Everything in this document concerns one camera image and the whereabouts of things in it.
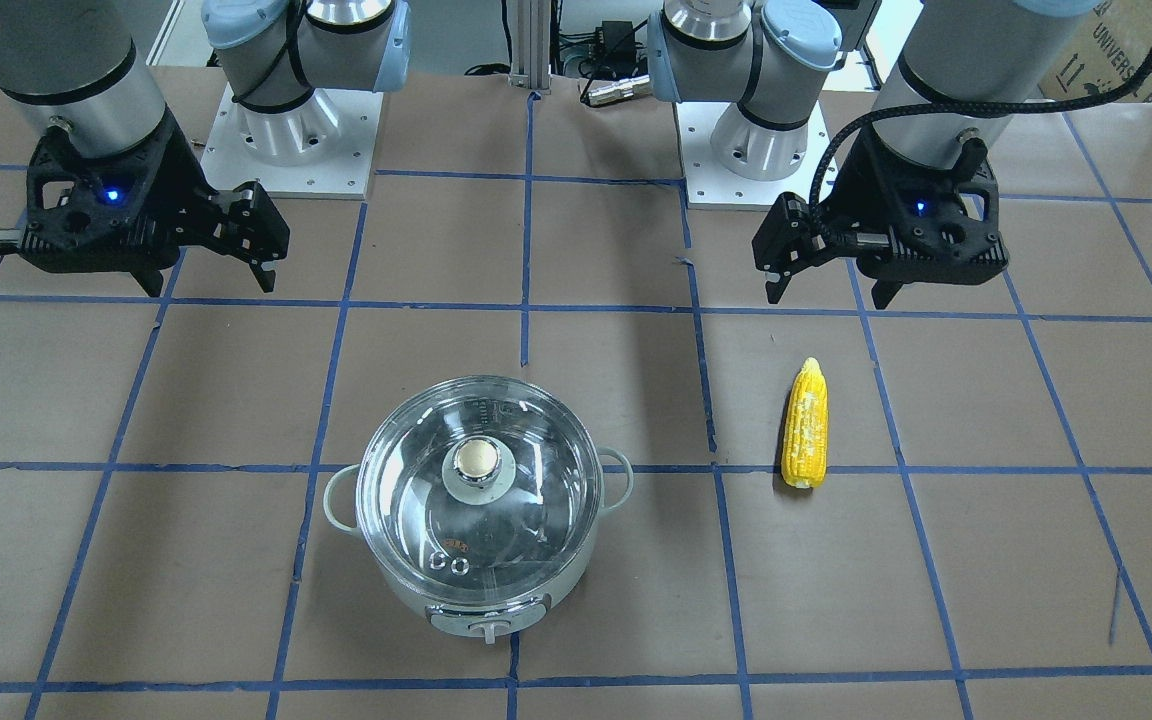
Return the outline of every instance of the blue joint cap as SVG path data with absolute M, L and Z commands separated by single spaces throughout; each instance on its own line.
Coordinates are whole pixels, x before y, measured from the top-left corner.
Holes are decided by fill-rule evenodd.
M 823 73 L 833 69 L 842 47 L 842 28 L 820 5 L 812 0 L 767 0 L 763 26 L 795 60 Z
M 1074 18 L 1091 12 L 1102 0 L 1011 0 L 1011 2 L 1048 18 Z
M 288 0 L 206 0 L 202 26 L 215 50 L 229 50 L 265 32 L 283 16 Z
M 647 76 L 652 78 L 652 96 L 662 103 L 681 103 L 679 83 L 669 67 L 669 46 L 664 40 L 660 13 L 647 18 Z
M 380 69 L 376 70 L 372 91 L 396 92 L 407 85 L 407 65 L 411 59 L 412 45 L 411 13 L 406 0 L 394 3 L 394 17 L 389 20 L 389 38 L 385 41 L 385 53 L 380 55 Z

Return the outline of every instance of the cardboard box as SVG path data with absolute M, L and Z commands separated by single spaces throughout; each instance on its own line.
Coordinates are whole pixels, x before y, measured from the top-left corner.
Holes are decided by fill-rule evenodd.
M 1055 100 L 1100 94 L 1132 76 L 1152 41 L 1151 0 L 1102 0 L 1038 82 Z M 1152 74 L 1124 101 L 1152 103 Z

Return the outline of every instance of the cooking pot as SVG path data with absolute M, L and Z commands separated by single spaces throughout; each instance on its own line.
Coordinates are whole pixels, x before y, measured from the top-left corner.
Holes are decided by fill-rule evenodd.
M 605 503 L 602 455 L 626 467 L 626 493 L 613 505 Z M 356 526 L 332 511 L 334 488 L 351 475 Z M 323 510 L 369 544 L 407 607 L 444 632 L 493 643 L 571 592 L 600 516 L 632 491 L 626 455 L 594 447 L 558 397 L 472 376 L 399 406 L 361 464 L 329 479 Z

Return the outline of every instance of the lid knob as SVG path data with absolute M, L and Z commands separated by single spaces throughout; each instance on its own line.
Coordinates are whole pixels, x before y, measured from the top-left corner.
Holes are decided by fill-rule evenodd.
M 470 483 L 484 483 L 500 467 L 500 450 L 485 437 L 471 437 L 456 448 L 452 464 Z

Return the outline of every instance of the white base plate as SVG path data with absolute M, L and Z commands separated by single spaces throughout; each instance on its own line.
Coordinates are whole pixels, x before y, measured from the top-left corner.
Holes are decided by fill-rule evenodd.
M 824 129 L 820 105 L 812 108 L 808 120 L 808 151 L 795 173 L 780 181 L 751 181 L 728 170 L 718 161 L 708 146 L 708 136 L 718 119 L 732 103 L 679 103 L 679 151 L 682 170 L 687 177 L 687 205 L 706 210 L 767 210 L 781 192 L 796 192 L 806 197 L 812 190 L 812 174 L 820 156 L 829 145 L 829 134 Z M 833 161 L 829 174 L 820 188 L 820 199 L 829 195 L 832 179 L 838 173 Z
M 340 142 L 332 156 L 317 162 L 280 167 L 257 158 L 238 135 L 233 90 L 225 86 L 215 122 L 202 152 L 202 172 L 217 190 L 232 190 L 247 181 L 260 181 L 273 197 L 323 197 L 365 200 L 371 181 L 371 156 L 376 128 L 380 127 L 384 94 L 361 90 L 326 90 L 340 113 Z

